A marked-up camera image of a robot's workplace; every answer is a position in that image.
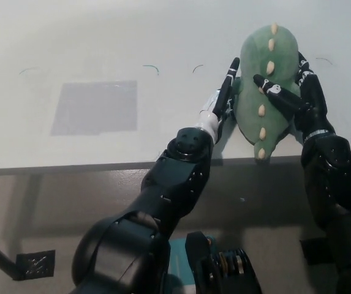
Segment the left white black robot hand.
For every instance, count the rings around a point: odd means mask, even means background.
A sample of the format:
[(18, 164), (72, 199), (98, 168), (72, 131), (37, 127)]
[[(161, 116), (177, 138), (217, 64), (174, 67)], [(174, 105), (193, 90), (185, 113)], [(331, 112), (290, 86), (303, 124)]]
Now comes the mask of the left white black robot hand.
[(196, 128), (205, 131), (211, 136), (214, 145), (220, 138), (219, 131), (221, 124), (225, 121), (228, 101), (232, 94), (232, 84), (239, 65), (240, 59), (236, 57), (232, 61), (221, 87), (215, 91), (201, 109), (198, 123), (195, 125)]

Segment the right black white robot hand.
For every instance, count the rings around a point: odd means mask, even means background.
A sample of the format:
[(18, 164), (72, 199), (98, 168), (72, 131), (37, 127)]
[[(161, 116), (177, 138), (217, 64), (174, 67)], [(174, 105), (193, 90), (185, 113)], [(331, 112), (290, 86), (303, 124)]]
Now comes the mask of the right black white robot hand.
[(301, 53), (298, 60), (295, 84), (300, 89), (299, 96), (259, 74), (253, 76), (253, 82), (284, 118), (293, 122), (296, 131), (302, 134), (303, 142), (313, 137), (333, 136), (336, 132), (327, 119), (328, 109), (319, 78)]

